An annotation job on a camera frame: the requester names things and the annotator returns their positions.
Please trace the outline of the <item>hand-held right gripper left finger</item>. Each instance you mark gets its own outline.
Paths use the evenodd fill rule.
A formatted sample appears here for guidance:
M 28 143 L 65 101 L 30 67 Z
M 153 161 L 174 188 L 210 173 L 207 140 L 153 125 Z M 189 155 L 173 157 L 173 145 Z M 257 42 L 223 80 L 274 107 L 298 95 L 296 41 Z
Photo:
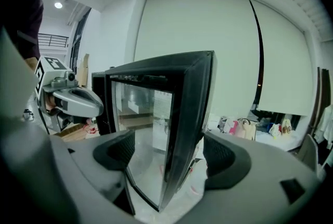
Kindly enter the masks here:
M 134 131 L 66 142 L 50 137 L 60 177 L 70 193 L 99 193 L 113 202 L 126 188 L 125 171 L 135 150 Z

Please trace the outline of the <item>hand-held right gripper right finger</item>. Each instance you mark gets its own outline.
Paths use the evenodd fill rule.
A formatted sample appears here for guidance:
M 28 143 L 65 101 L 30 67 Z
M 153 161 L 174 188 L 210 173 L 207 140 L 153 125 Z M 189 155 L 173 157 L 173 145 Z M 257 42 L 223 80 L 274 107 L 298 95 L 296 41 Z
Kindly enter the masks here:
M 208 177 L 202 211 L 213 221 L 290 221 L 319 180 L 279 148 L 233 136 L 204 135 Z

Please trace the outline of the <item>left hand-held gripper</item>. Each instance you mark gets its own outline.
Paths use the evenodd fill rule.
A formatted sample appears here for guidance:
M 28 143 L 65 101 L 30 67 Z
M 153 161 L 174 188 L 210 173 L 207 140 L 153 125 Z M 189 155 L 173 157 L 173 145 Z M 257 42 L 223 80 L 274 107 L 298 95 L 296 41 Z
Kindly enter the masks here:
M 35 75 L 37 107 L 47 131 L 63 131 L 69 124 L 86 124 L 85 117 L 97 117 L 104 111 L 101 99 L 93 91 L 81 88 L 75 73 L 55 57 L 41 56 Z M 47 111 L 45 95 L 51 94 L 56 107 Z

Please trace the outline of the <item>person's left hand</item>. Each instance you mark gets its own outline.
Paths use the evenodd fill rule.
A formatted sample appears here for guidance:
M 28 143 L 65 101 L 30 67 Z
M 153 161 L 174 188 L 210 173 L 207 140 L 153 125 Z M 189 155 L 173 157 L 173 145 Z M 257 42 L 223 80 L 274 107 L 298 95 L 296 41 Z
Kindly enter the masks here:
M 47 111 L 51 111 L 53 108 L 56 107 L 55 97 L 51 94 L 45 95 L 45 107 Z

